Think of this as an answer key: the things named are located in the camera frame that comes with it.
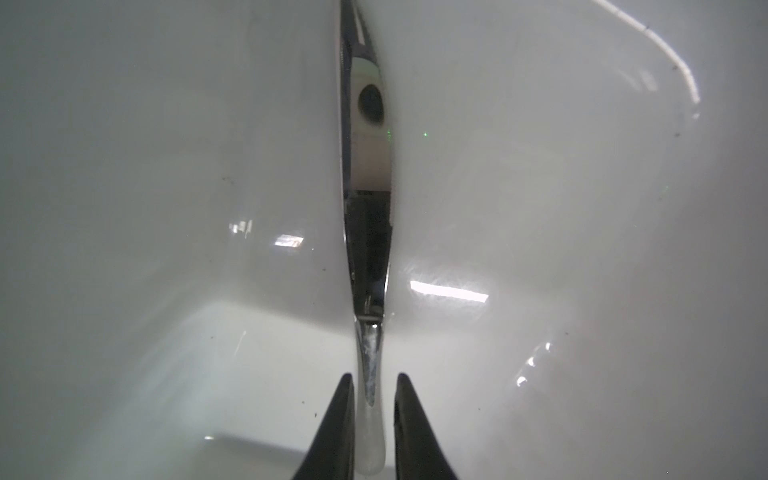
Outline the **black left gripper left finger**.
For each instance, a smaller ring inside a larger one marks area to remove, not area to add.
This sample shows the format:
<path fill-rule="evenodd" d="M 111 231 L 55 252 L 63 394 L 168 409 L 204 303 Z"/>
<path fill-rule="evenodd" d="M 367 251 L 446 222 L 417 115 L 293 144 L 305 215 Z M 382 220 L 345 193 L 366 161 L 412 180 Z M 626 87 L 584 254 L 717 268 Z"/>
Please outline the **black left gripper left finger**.
<path fill-rule="evenodd" d="M 351 480 L 355 459 L 355 390 L 341 376 L 316 435 L 293 480 Z"/>

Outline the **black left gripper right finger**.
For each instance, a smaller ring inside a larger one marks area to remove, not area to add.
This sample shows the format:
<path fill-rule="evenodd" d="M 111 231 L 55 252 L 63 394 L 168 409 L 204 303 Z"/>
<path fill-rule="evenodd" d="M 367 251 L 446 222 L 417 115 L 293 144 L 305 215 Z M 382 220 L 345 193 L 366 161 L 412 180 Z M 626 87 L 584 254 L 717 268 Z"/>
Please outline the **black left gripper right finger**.
<path fill-rule="evenodd" d="M 397 377 L 394 400 L 397 480 L 457 480 L 431 428 L 409 376 Z"/>

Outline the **silver table knife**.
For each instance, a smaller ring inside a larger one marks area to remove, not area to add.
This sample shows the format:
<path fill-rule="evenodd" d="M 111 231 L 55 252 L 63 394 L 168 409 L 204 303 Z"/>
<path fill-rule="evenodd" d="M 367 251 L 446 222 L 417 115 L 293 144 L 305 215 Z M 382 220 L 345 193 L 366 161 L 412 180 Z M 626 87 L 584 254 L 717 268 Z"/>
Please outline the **silver table knife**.
<path fill-rule="evenodd" d="M 358 350 L 355 469 L 386 461 L 380 365 L 392 237 L 391 127 L 384 76 L 357 2 L 337 2 L 344 241 Z"/>

